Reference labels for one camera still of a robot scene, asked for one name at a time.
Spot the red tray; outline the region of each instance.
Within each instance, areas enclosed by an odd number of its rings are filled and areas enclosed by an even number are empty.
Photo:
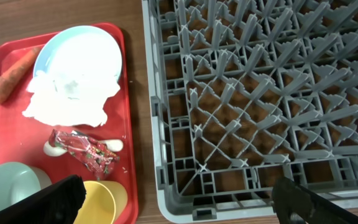
[[[138,203],[124,36],[115,25],[100,23],[94,26],[110,33],[121,48],[122,75],[119,80],[121,90],[116,96],[110,97],[104,105],[103,109],[108,115],[105,125],[97,128],[82,125],[59,129],[64,131],[75,129],[99,140],[121,139],[124,142],[124,149],[118,153],[120,161],[115,164],[114,171],[109,175],[108,180],[121,183],[128,193],[128,204],[115,223],[134,223],[138,214]],[[30,48],[44,46],[57,33],[16,40],[0,46],[0,74]],[[43,145],[53,127],[22,116],[22,111],[27,108],[32,96],[25,90],[31,78],[32,68],[9,99],[0,106],[0,164],[17,161],[38,167],[48,174],[52,183],[56,183],[70,174],[80,175],[83,180],[94,180],[91,172],[68,153],[60,157],[49,157],[44,154]]]

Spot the dish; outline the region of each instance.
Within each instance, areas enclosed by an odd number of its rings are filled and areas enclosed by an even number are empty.
[[[125,188],[115,181],[85,181],[86,198],[74,224],[112,224],[128,202]]]
[[[0,165],[0,211],[51,185],[48,175],[20,162]]]
[[[118,82],[121,70],[121,51],[109,33],[94,26],[76,26],[61,31],[45,44],[35,61],[33,76],[40,71],[79,75],[108,71]]]

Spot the red candy wrapper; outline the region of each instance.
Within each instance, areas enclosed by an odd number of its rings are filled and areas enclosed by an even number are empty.
[[[53,130],[48,140],[52,147],[67,150],[81,161],[98,180],[103,180],[114,169],[114,162],[119,160],[117,154],[111,152],[105,143],[85,134]]]

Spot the black object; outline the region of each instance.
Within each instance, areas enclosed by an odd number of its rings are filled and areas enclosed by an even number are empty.
[[[0,224],[72,224],[85,194],[82,178],[71,175],[0,211]]]
[[[272,198],[280,224],[358,224],[358,216],[285,177],[276,181]]]

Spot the white object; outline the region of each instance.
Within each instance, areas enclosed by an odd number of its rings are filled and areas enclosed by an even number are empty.
[[[121,69],[121,51],[110,34],[93,26],[64,30],[35,62],[27,87],[34,94],[23,115],[51,126],[103,125],[103,106],[120,89]]]
[[[103,140],[101,143],[105,143],[107,148],[112,152],[119,152],[124,148],[124,143],[119,139]]]
[[[45,142],[44,144],[44,153],[48,156],[58,157],[66,153],[67,150],[62,149],[60,147],[53,147],[49,144],[49,142]]]
[[[109,149],[112,152],[119,152],[124,147],[124,143],[120,139],[103,140],[100,142],[105,143],[107,145],[107,149]],[[67,150],[65,149],[51,146],[49,142],[45,142],[44,144],[44,153],[48,156],[58,157],[66,152]]]
[[[0,211],[51,184],[48,175],[38,168],[20,162],[0,165]]]

